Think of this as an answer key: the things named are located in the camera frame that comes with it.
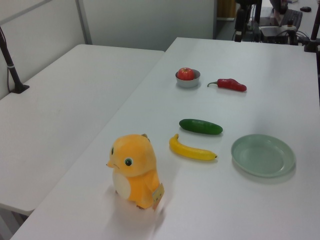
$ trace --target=toy fruit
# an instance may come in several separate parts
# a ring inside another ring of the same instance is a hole
[[[180,80],[190,81],[195,79],[194,71],[189,67],[180,68],[176,76]]]
[[[178,138],[179,135],[175,134],[169,141],[170,149],[176,154],[204,161],[214,160],[217,157],[217,155],[212,151],[183,145],[178,141]]]

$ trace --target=yellow plush toy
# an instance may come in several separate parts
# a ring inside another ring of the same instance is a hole
[[[155,210],[164,194],[159,182],[157,160],[147,135],[119,137],[110,150],[107,166],[113,168],[113,184],[120,197],[136,206]]]

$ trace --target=toy vegetable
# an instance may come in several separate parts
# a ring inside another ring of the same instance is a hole
[[[217,124],[198,119],[182,119],[179,125],[184,130],[199,134],[218,135],[223,131],[223,128]]]
[[[210,84],[217,84],[218,88],[224,88],[224,89],[231,89],[239,92],[244,92],[247,90],[247,87],[243,84],[240,84],[236,80],[229,78],[229,79],[218,79],[218,81],[210,82],[207,87],[209,87]]]

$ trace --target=white wall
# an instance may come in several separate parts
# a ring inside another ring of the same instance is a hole
[[[23,83],[74,46],[85,43],[75,0],[49,1],[1,28]],[[7,64],[0,53],[0,99],[7,94]]]
[[[51,0],[0,0],[0,25],[27,13]]]
[[[94,45],[166,51],[176,37],[214,37],[217,0],[79,2]]]

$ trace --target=banana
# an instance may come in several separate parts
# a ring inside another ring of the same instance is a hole
[[[175,134],[169,141],[170,149],[176,154],[204,161],[214,160],[217,157],[217,155],[212,151],[183,145],[178,141],[178,138],[179,134]]]

